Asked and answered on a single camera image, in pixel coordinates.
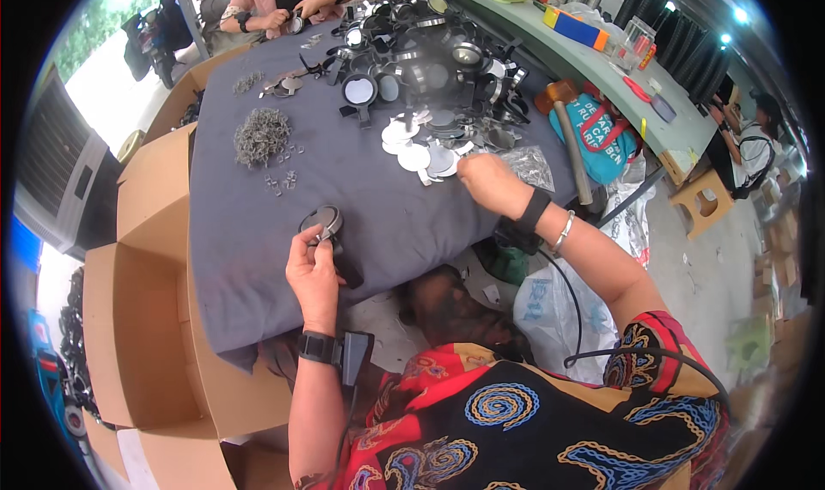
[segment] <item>silver bangle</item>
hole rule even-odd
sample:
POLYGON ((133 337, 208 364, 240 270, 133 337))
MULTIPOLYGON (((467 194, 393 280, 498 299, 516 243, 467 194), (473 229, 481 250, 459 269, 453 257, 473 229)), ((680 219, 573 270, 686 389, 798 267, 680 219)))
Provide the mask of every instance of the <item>silver bangle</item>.
POLYGON ((559 251, 559 249, 561 248, 562 241, 564 241, 564 238, 566 238, 568 233, 570 232, 570 228, 572 227, 572 218, 575 215, 576 215, 576 211, 574 211, 572 209, 568 211, 568 223, 564 226, 564 230, 562 231, 562 234, 559 236, 559 241, 557 241, 556 244, 553 246, 553 248, 551 248, 553 253, 557 253, 559 251))

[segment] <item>dark hair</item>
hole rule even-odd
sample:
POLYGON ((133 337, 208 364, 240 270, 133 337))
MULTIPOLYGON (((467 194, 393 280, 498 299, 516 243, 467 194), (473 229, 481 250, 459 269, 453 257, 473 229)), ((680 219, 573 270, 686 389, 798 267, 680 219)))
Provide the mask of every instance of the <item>dark hair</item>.
POLYGON ((782 122, 782 109, 779 107, 779 102, 768 93, 758 94, 755 99, 757 108, 768 116, 768 123, 765 125, 768 135, 773 139, 778 139, 779 124, 782 122))

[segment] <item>woman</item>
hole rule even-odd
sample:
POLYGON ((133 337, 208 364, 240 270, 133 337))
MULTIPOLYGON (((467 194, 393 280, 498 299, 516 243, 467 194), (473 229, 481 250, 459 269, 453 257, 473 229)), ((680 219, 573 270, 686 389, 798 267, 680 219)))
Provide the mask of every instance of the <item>woman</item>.
MULTIPOLYGON (((533 188, 499 157, 464 158, 458 174, 490 211, 511 219, 526 213, 533 188)), ((554 204, 542 206, 536 233, 604 299, 623 331, 621 346, 683 352, 704 364, 645 269, 596 228, 554 204)), ((531 204, 527 214, 533 210, 531 204)), ((332 247, 307 247, 319 233, 316 227, 295 236, 286 277, 304 331, 334 336, 339 279, 332 247)), ((608 362, 604 386, 577 383, 517 362, 524 346, 514 348, 500 323, 488 324, 487 333, 475 327, 478 309, 449 271, 420 277, 409 290, 434 348, 414 356, 403 374, 383 375, 367 428, 344 443, 337 469, 345 423, 338 374, 299 359, 289 424, 296 487, 700 488, 718 480, 727 409, 693 368, 623 354, 608 362), (443 314, 454 320, 444 324, 443 314)))
POLYGON ((731 106, 725 106, 723 110, 710 106, 710 114, 719 125, 719 134, 708 145, 708 159, 734 196, 747 196, 748 189, 767 171, 773 159, 773 140, 779 137, 782 112, 778 102, 767 93, 757 95, 756 101, 757 118, 744 124, 740 123, 731 106))
POLYGON ((341 3, 350 0, 231 0, 221 16, 220 29, 231 32, 266 30, 273 39, 286 33, 284 23, 290 12, 301 9, 301 17, 312 23, 340 18, 341 3))

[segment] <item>motorcycle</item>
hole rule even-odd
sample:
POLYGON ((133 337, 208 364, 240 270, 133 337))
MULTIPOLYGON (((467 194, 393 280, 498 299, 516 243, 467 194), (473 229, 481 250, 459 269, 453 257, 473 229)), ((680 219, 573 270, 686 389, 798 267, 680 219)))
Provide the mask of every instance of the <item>motorcycle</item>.
POLYGON ((171 69, 177 62, 175 51, 192 43, 183 12, 176 0, 160 0, 160 6, 129 18, 121 28, 128 41, 123 57, 135 80, 142 80, 150 65, 167 89, 174 87, 171 69))

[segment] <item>teal bag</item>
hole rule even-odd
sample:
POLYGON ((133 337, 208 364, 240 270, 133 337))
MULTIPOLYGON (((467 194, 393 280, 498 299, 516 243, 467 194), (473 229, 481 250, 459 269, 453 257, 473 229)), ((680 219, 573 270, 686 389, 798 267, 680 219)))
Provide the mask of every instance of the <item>teal bag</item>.
MULTIPOLYGON (((629 122, 618 113, 614 120, 611 105, 607 99, 600 103, 588 93, 566 105, 587 175, 600 184, 612 183, 634 157, 637 147, 632 129, 628 130, 629 122)), ((555 110, 550 112, 550 125, 563 143, 555 110)))

